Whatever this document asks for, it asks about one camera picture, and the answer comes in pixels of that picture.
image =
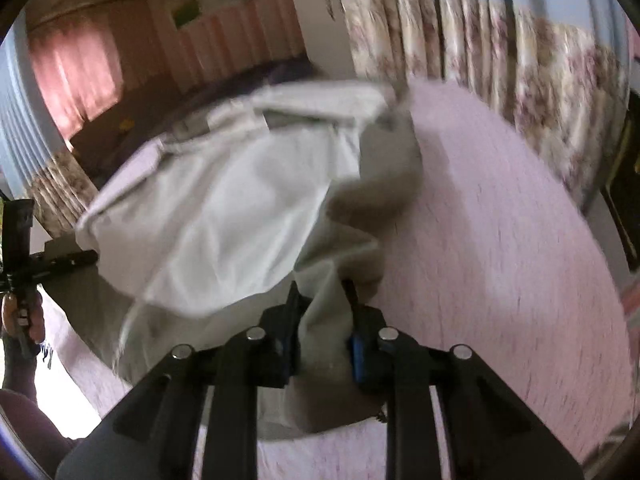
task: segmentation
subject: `wall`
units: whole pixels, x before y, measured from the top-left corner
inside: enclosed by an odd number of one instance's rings
[[[611,272],[618,291],[623,294],[640,278],[640,272],[629,271],[618,229],[613,221],[609,207],[600,193],[598,193],[589,209],[587,223],[607,259],[609,272]]]
[[[125,91],[169,72],[146,0],[121,0],[89,9],[104,12],[120,56]]]
[[[631,36],[631,56],[640,57],[640,34],[636,31],[636,28],[631,24],[631,21],[627,21],[629,36]]]
[[[7,196],[7,198],[11,199],[12,195],[11,195],[11,190],[9,189],[9,185],[6,182],[6,179],[4,178],[4,174],[2,174],[2,172],[0,171],[0,189],[2,190],[2,192]],[[44,227],[42,227],[42,225],[40,225],[40,222],[38,222],[35,218],[33,219],[33,227],[31,228],[31,246],[30,246],[30,252],[33,253],[39,253],[41,251],[44,250],[44,244],[46,242],[48,242],[49,240],[51,240],[51,236],[49,236],[49,233],[47,233],[44,230]]]
[[[330,77],[355,78],[342,0],[293,1],[309,60]]]
[[[304,52],[293,0],[252,0],[180,30],[171,20],[170,0],[147,1],[169,68],[183,92]]]

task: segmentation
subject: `person's arm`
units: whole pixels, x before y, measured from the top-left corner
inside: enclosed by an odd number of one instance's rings
[[[47,416],[25,396],[0,390],[0,408],[33,460],[53,478],[60,462],[73,448],[73,441],[63,437]],[[11,447],[11,443],[0,443],[0,471],[12,480],[28,479]]]
[[[34,343],[44,341],[44,313],[42,311],[42,297],[34,290],[30,297],[31,327],[29,337]],[[36,357],[24,358],[20,342],[15,337],[13,314],[18,305],[13,294],[7,294],[2,299],[2,345],[4,347],[4,380],[2,387],[23,394],[36,402],[36,387],[34,384],[36,372]]]

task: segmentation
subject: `black mount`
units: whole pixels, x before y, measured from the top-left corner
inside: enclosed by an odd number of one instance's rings
[[[298,325],[310,300],[293,283],[287,303],[224,346],[178,345],[63,461],[56,480],[188,480],[207,388],[215,385],[203,480],[255,480],[257,387],[283,388],[298,371]],[[432,392],[442,407],[458,480],[578,480],[578,463],[469,347],[444,352],[353,305],[355,381],[384,394],[386,480],[440,479]]]

